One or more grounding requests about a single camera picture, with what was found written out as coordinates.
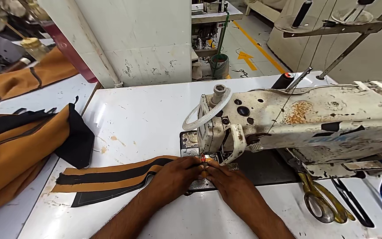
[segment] screw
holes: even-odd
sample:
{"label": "screw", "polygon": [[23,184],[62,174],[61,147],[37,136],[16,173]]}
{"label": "screw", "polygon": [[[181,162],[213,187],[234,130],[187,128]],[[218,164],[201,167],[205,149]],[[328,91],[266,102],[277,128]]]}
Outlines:
{"label": "screw", "polygon": [[222,123],[223,123],[224,125],[229,124],[229,119],[228,119],[228,118],[223,118],[223,119],[222,119]]}

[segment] fabric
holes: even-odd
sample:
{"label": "fabric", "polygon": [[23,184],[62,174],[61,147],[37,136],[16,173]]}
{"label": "fabric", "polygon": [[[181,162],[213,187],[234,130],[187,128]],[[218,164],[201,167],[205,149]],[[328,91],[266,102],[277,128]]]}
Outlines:
{"label": "fabric", "polygon": [[176,156],[159,156],[143,162],[103,168],[67,168],[56,180],[52,192],[77,192],[72,207],[103,202],[145,185]]}
{"label": "fabric", "polygon": [[0,206],[35,179],[52,152],[74,167],[87,167],[93,142],[94,134],[74,104],[57,114],[0,116]]}
{"label": "fabric", "polygon": [[275,9],[278,9],[279,11],[281,11],[284,6],[285,6],[285,3],[287,3],[288,0],[259,0],[261,1],[263,4],[271,7],[271,8],[275,8]]}
{"label": "fabric", "polygon": [[13,98],[77,74],[76,68],[55,47],[35,67],[0,74],[0,98]]}

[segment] brown and black fabric strip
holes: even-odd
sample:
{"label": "brown and black fabric strip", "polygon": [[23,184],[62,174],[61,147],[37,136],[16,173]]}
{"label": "brown and black fabric strip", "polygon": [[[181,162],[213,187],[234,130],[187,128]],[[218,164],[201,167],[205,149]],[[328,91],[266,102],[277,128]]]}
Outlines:
{"label": "brown and black fabric strip", "polygon": [[158,156],[150,160],[103,168],[67,168],[56,180],[52,192],[77,192],[72,208],[103,202],[145,185],[148,176],[155,175],[177,156]]}
{"label": "brown and black fabric strip", "polygon": [[76,68],[55,47],[35,67],[0,74],[0,98],[13,98],[77,74]]}

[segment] wall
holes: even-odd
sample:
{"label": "wall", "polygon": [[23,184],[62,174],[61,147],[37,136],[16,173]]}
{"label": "wall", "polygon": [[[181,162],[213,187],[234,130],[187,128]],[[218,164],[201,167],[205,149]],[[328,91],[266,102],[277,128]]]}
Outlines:
{"label": "wall", "polygon": [[[326,0],[317,0],[312,7],[321,12]],[[328,0],[320,19],[328,18],[334,0]],[[334,9],[342,9],[348,5],[346,0],[337,0]],[[367,7],[374,17],[382,13],[382,0],[376,0]],[[312,67],[315,70],[324,70],[328,67],[360,34],[347,33],[340,35],[322,36]],[[271,50],[293,71],[304,71],[309,67],[320,36],[283,38],[282,32],[273,29],[268,41]],[[352,83],[354,80],[382,80],[382,30],[368,36],[357,46],[341,63],[330,73],[339,83]]]}
{"label": "wall", "polygon": [[[68,0],[39,0],[98,79],[106,69],[75,22]],[[124,86],[191,81],[191,3],[76,0]],[[109,81],[105,88],[113,87]]]}

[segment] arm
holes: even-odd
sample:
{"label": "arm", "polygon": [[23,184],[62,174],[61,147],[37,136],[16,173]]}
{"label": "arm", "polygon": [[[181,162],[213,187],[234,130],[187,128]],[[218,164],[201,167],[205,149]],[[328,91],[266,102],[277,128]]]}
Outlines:
{"label": "arm", "polygon": [[252,182],[241,171],[228,171],[216,161],[209,161],[207,179],[219,190],[226,204],[260,239],[295,239]]}
{"label": "arm", "polygon": [[166,164],[116,216],[92,239],[130,239],[138,237],[154,213],[187,192],[203,166],[196,157],[183,157]]}

